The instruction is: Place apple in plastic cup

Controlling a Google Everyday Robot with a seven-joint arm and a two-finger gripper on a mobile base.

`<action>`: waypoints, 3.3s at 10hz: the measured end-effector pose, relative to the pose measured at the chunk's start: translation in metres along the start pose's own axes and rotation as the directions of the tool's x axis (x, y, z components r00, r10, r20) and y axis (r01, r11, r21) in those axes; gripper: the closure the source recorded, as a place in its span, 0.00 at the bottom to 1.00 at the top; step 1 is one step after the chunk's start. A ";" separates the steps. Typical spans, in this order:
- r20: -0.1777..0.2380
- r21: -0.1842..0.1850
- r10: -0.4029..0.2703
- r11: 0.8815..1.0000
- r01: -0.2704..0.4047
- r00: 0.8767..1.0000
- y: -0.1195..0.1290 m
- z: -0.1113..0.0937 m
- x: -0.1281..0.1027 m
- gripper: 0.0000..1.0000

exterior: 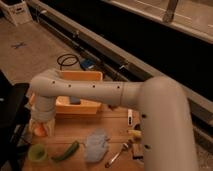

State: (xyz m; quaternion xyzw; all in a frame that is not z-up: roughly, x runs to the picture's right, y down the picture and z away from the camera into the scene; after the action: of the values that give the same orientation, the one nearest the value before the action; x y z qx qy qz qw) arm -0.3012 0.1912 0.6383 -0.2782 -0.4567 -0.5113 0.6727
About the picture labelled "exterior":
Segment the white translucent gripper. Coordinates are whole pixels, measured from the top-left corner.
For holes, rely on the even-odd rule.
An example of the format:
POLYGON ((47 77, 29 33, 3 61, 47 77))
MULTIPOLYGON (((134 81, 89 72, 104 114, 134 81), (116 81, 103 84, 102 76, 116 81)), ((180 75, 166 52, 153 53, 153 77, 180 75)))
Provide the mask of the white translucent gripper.
POLYGON ((38 126, 44 127, 44 129, 47 133, 46 136, 53 136, 54 135, 54 128, 55 128, 55 119, 51 119, 49 121, 41 121, 41 120, 35 120, 35 119, 31 118, 30 121, 29 121, 29 131, 31 133, 33 133, 34 135, 36 135, 34 133, 34 130, 38 126))

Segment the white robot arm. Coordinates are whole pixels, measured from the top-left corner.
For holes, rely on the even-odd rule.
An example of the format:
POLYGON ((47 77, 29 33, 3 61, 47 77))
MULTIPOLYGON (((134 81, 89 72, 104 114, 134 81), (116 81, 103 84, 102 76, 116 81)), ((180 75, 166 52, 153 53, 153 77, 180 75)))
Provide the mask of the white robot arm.
POLYGON ((192 119, 182 86, 167 76, 144 82, 72 81, 48 69, 34 76, 31 118, 55 117, 56 98, 74 96, 136 110, 140 114, 144 171, 199 171, 192 119))

